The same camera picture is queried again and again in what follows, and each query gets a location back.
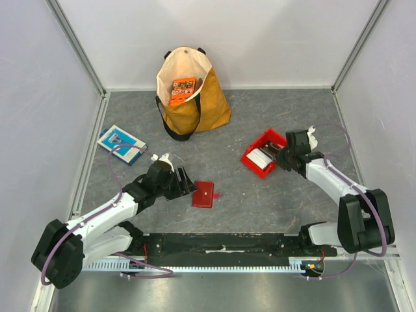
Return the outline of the red plastic bin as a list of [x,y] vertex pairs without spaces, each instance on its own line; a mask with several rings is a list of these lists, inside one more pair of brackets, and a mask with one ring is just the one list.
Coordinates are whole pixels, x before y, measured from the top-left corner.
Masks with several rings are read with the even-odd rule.
[[240,161],[261,179],[271,173],[277,163],[275,156],[287,144],[286,139],[272,128],[268,128],[244,152]]

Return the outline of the red leather card holder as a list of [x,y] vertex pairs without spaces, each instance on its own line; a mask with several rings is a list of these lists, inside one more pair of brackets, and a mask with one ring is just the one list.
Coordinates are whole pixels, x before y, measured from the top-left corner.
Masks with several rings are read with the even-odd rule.
[[192,193],[192,206],[211,209],[214,200],[219,199],[221,193],[215,192],[215,184],[212,181],[195,181],[197,190]]

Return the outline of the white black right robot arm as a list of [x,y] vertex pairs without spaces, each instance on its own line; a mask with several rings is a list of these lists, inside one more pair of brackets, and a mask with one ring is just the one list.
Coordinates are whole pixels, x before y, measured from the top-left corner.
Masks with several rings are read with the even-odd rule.
[[296,172],[321,188],[337,205],[336,222],[309,224],[298,239],[299,251],[314,255],[321,245],[340,246],[346,252],[366,252],[383,257],[395,241],[395,231],[387,194],[379,188],[369,189],[356,183],[329,160],[315,151],[314,127],[288,131],[285,145],[276,148],[277,165]]

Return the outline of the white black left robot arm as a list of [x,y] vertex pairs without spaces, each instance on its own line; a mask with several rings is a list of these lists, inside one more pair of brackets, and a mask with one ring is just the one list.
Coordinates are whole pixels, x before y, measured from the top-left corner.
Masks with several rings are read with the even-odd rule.
[[113,199],[88,214],[67,222],[50,221],[31,257],[42,285],[62,289],[90,263],[122,251],[140,253],[143,240],[127,219],[151,207],[157,198],[174,200],[196,189],[183,167],[155,161],[146,174],[120,187]]

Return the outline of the white card stack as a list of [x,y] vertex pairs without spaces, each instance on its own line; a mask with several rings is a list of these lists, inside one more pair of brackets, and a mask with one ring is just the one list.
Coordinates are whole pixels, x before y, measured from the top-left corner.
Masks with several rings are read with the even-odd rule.
[[250,151],[246,158],[252,161],[261,170],[264,170],[272,162],[272,159],[263,153],[259,148],[255,148]]

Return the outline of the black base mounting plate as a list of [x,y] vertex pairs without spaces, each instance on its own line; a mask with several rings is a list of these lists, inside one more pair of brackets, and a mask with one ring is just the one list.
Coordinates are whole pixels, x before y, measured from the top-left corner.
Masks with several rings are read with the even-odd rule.
[[297,234],[283,233],[145,233],[133,238],[125,255],[146,256],[150,260],[169,255],[276,254],[279,257],[337,256],[328,245],[312,246],[301,243]]

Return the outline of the mustard yellow tote bag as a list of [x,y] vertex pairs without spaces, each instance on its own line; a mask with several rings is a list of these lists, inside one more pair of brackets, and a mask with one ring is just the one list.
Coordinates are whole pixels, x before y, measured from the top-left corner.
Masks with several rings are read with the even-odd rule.
[[[196,79],[193,95],[177,106],[169,105],[173,81],[188,77]],[[231,108],[202,48],[183,46],[167,52],[156,82],[157,108],[165,131],[174,140],[186,141],[194,133],[211,131],[229,123]]]

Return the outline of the blue white razor package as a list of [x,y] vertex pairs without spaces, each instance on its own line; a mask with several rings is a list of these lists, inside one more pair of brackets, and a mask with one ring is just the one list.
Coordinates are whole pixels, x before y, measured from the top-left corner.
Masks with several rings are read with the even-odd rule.
[[104,129],[98,140],[99,147],[112,152],[112,155],[123,163],[132,166],[139,157],[147,152],[147,144],[127,131],[113,125]]

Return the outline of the orange snack box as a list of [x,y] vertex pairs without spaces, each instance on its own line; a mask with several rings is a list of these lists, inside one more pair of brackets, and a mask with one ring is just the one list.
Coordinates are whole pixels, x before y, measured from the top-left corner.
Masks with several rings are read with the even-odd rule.
[[194,77],[174,80],[170,93],[169,105],[177,106],[185,102],[191,95],[193,95],[195,86],[196,79]]

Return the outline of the aluminium front frame rail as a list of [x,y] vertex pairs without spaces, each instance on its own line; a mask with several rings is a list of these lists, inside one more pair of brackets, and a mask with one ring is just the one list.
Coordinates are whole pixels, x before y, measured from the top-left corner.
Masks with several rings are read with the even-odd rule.
[[[338,257],[342,257],[342,258],[347,258],[347,257],[353,257],[354,254],[352,253],[348,253],[344,248],[342,248],[341,246],[337,246],[337,245],[331,245],[332,248],[335,248],[337,250],[337,256]],[[375,259],[375,260],[380,260],[380,259],[400,259],[400,254],[398,251],[398,248],[395,245],[388,245],[385,251],[385,254],[383,257],[379,257],[376,254],[380,254],[382,252],[382,247],[377,247],[377,248],[373,248],[370,249],[369,252],[366,251],[360,251],[357,254],[357,259],[358,260],[371,260],[371,259]]]

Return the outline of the aluminium frame rail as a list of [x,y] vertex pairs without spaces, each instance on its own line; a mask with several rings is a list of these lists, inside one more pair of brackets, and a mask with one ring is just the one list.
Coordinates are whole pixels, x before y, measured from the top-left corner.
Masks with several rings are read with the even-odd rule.
[[[337,245],[331,245],[332,248],[335,248],[337,250],[337,256],[338,257],[342,257],[342,258],[347,258],[347,257],[353,257],[354,254],[352,253],[348,253],[344,248],[342,248],[341,246],[337,246]],[[395,245],[388,245],[385,251],[385,254],[383,257],[379,257],[376,254],[380,254],[382,252],[382,247],[377,247],[377,248],[373,248],[370,249],[369,252],[366,251],[360,251],[357,254],[357,259],[358,260],[371,260],[371,259],[375,259],[375,260],[380,260],[380,259],[400,259],[400,254],[398,251],[398,248]]]
[[89,130],[87,135],[87,146],[86,151],[83,155],[83,161],[81,163],[81,169],[79,172],[79,178],[71,197],[68,219],[72,220],[81,215],[83,201],[85,197],[86,187],[88,184],[88,179],[90,177],[90,172],[92,169],[92,164],[94,162],[94,155],[97,149],[96,140],[98,139],[99,130],[103,125],[105,113],[107,111],[109,99],[107,97],[107,91],[100,81],[96,70],[94,69],[90,59],[88,58],[85,49],[82,46],[81,41],[78,39],[69,18],[67,17],[64,9],[59,1],[52,0],[46,2],[54,17],[56,18],[60,28],[62,29],[64,35],[66,36],[69,44],[71,45],[72,50],[77,56],[81,66],[86,72],[87,76],[91,80],[96,92],[99,95],[99,104],[97,111],[95,113],[92,129]]
[[392,1],[377,1],[337,78],[333,95],[341,120],[352,139],[352,155],[360,181],[370,187],[387,190],[377,176],[383,171],[378,157],[383,153],[384,123],[379,120],[378,99],[381,74],[381,51],[375,38],[381,33],[380,25]]

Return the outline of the aluminium frame rail right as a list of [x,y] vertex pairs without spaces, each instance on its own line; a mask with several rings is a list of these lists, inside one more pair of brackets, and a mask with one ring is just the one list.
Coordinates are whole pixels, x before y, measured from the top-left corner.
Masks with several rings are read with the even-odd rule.
[[383,171],[378,157],[383,153],[384,123],[379,120],[378,99],[381,74],[381,51],[375,38],[381,33],[380,25],[392,1],[377,1],[337,78],[333,95],[341,120],[352,139],[352,155],[360,181],[370,187],[387,190],[377,176]]

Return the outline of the aluminium frame rail left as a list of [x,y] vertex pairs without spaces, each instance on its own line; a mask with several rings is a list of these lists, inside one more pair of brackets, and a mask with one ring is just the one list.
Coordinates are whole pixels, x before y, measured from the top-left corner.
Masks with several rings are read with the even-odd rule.
[[103,125],[105,113],[107,111],[109,99],[107,97],[107,91],[100,81],[96,70],[94,69],[90,59],[88,58],[85,49],[82,46],[81,41],[78,39],[69,18],[67,17],[64,9],[59,1],[52,0],[46,2],[54,17],[56,18],[60,28],[62,29],[64,35],[66,36],[69,44],[71,45],[72,50],[77,56],[81,66],[86,72],[87,76],[91,80],[96,92],[99,95],[99,104],[97,111],[95,113],[92,129],[89,130],[87,135],[87,146],[86,151],[83,155],[83,161],[81,163],[81,169],[79,172],[79,178],[71,197],[68,219],[72,220],[81,215],[83,201],[85,197],[86,187],[88,184],[88,179],[90,177],[90,172],[92,169],[92,164],[94,162],[94,155],[97,149],[96,140],[98,139],[99,130]]

